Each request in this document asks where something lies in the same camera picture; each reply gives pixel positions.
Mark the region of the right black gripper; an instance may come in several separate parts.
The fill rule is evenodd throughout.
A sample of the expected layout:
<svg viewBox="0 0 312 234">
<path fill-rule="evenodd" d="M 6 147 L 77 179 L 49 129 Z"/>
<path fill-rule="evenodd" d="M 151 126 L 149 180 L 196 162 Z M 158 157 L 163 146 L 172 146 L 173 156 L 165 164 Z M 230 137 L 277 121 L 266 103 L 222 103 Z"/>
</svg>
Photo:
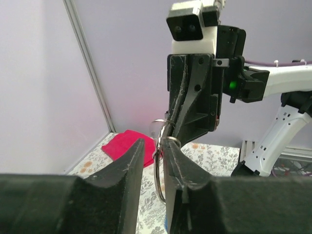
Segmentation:
<svg viewBox="0 0 312 234">
<path fill-rule="evenodd" d="M 219 125 L 225 72 L 230 61 L 243 53 L 246 32 L 218 26 L 216 55 L 169 55 L 167 136 L 182 144 L 193 141 Z"/>
</svg>

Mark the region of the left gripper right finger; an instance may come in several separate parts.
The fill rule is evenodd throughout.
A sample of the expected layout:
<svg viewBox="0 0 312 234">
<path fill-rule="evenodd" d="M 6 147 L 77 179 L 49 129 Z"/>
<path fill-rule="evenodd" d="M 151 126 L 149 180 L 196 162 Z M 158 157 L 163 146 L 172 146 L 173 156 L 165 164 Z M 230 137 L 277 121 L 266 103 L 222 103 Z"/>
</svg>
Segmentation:
<svg viewBox="0 0 312 234">
<path fill-rule="evenodd" d="M 213 176 L 163 143 L 166 220 L 170 234 L 309 234 L 308 176 Z"/>
</svg>

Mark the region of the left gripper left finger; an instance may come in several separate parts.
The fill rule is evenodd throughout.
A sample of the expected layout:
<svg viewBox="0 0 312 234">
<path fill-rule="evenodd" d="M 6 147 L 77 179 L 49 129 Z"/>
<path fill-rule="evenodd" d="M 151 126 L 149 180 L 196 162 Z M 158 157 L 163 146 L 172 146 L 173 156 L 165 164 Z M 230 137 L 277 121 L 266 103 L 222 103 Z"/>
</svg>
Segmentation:
<svg viewBox="0 0 312 234">
<path fill-rule="evenodd" d="M 72 175 L 0 176 L 3 234 L 133 234 L 144 140 L 100 171 Z"/>
</svg>

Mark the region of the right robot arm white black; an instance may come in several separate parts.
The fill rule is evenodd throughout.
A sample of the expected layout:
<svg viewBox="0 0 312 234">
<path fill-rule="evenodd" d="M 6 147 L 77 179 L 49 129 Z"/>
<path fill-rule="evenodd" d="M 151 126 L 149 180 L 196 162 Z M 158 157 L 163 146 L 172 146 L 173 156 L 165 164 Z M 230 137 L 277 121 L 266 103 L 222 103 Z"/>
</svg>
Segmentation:
<svg viewBox="0 0 312 234">
<path fill-rule="evenodd" d="M 312 121 L 312 65 L 253 64 L 243 57 L 246 32 L 219 25 L 175 26 L 168 56 L 170 93 L 167 132 L 181 144 L 214 131 L 223 96 L 241 108 L 237 129 L 250 133 L 256 121 L 257 144 L 233 175 L 269 176 L 294 136 Z"/>
</svg>

